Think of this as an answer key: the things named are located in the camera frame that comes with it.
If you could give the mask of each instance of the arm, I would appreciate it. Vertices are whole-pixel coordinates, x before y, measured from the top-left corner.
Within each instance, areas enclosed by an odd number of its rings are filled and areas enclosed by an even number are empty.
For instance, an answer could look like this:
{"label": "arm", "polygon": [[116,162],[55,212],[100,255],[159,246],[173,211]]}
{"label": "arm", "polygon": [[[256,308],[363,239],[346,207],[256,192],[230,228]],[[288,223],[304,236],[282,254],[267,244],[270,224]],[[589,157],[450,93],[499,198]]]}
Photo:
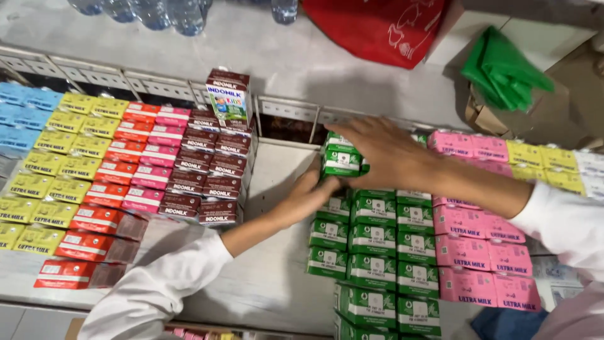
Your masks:
{"label": "arm", "polygon": [[589,198],[523,181],[438,155],[384,118],[327,125],[366,156],[371,170],[349,180],[358,188],[396,188],[473,202],[538,239],[562,263],[604,282],[604,206]]}
{"label": "arm", "polygon": [[133,268],[92,309],[78,338],[159,339],[164,323],[182,311],[183,298],[214,280],[234,257],[315,212],[340,187],[330,177],[315,189],[318,179],[314,162],[267,214]]}

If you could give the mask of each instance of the green plastic bag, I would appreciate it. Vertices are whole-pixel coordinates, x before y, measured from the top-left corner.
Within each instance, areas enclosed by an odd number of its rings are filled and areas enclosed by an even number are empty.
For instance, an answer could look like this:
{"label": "green plastic bag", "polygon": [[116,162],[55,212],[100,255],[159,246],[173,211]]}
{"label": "green plastic bag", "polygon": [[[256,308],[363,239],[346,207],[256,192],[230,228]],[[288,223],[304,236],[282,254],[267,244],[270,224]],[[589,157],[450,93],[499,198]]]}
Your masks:
{"label": "green plastic bag", "polygon": [[532,103],[533,88],[554,90],[551,79],[493,26],[478,38],[461,73],[472,82],[487,105],[500,110],[525,111]]}

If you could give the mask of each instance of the white sleeve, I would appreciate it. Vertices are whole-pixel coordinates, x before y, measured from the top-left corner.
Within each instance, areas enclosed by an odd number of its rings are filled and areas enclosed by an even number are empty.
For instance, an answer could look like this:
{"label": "white sleeve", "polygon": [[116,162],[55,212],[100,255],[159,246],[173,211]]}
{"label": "white sleeve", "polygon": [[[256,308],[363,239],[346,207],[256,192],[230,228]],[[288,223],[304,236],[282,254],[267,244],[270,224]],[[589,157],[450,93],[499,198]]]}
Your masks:
{"label": "white sleeve", "polygon": [[220,236],[201,238],[148,266],[135,267],[92,309],[79,340],[159,339],[182,299],[214,280],[233,260]]}
{"label": "white sleeve", "polygon": [[584,278],[604,282],[604,205],[600,202],[539,182],[510,222]]}

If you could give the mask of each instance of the barcode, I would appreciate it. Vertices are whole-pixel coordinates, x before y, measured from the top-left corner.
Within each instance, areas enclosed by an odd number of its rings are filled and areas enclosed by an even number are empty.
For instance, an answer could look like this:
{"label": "barcode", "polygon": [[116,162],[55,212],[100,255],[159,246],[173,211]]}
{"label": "barcode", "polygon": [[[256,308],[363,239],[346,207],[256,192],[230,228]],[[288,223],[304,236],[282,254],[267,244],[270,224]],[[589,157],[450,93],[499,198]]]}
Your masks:
{"label": "barcode", "polygon": [[44,274],[58,274],[59,271],[61,270],[61,266],[43,266],[42,267],[42,273]]}
{"label": "barcode", "polygon": [[65,235],[64,242],[78,244],[82,238],[79,236]]}
{"label": "barcode", "polygon": [[107,190],[107,187],[104,185],[93,185],[90,188],[90,191],[105,192],[105,190]]}
{"label": "barcode", "polygon": [[144,190],[131,188],[130,191],[128,191],[128,194],[134,195],[134,196],[140,196],[143,194],[143,192],[144,192]]}
{"label": "barcode", "polygon": [[148,166],[139,166],[138,167],[138,172],[142,172],[143,174],[150,174],[151,170],[153,170],[153,169]]}
{"label": "barcode", "polygon": [[114,170],[115,169],[115,164],[103,162],[103,164],[101,165],[101,168]]}
{"label": "barcode", "polygon": [[94,213],[94,210],[88,210],[88,209],[80,209],[77,212],[78,215],[86,216],[86,217],[91,217],[93,213]]}

